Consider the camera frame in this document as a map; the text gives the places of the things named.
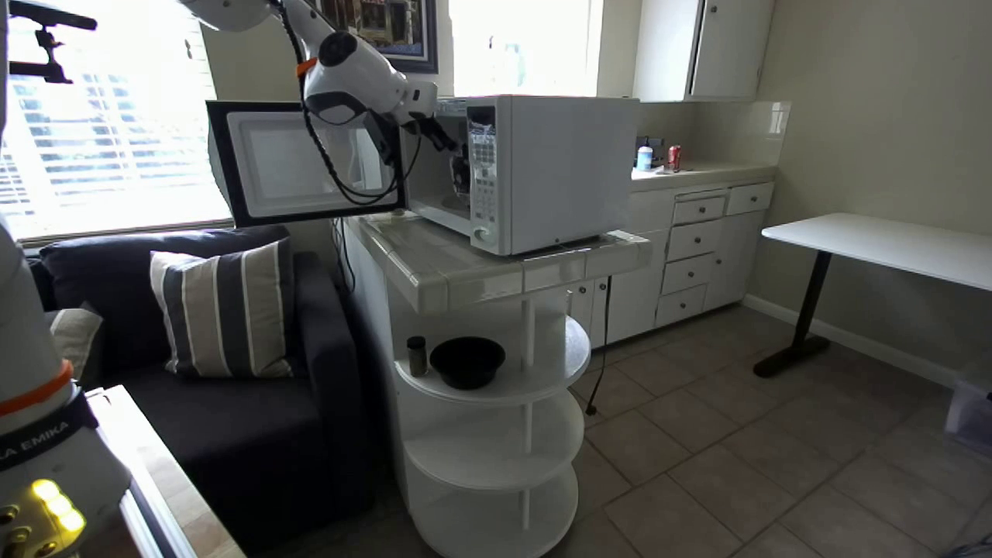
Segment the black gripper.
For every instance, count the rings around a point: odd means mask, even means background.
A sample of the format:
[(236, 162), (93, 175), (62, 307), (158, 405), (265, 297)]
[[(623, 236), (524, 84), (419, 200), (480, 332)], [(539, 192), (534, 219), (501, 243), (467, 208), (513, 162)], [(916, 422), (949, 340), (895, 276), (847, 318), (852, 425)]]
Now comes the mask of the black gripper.
[(436, 126), (436, 119), (422, 116), (422, 112), (408, 112), (408, 132), (414, 132), (419, 137), (425, 137), (436, 152), (455, 152), (455, 140)]

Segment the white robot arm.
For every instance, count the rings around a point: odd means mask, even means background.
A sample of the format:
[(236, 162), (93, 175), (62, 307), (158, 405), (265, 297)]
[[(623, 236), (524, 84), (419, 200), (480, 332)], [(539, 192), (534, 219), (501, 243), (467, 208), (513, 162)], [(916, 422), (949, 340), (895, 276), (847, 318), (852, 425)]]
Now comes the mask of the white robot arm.
[[(219, 33), (279, 20), (303, 50), (303, 112), (334, 126), (434, 112), (434, 90), (408, 82), (375, 46), (339, 33), (310, 0), (180, 0)], [(73, 363), (62, 359), (20, 243), (0, 228), (0, 548), (60, 558), (117, 511), (130, 472), (98, 438)]]

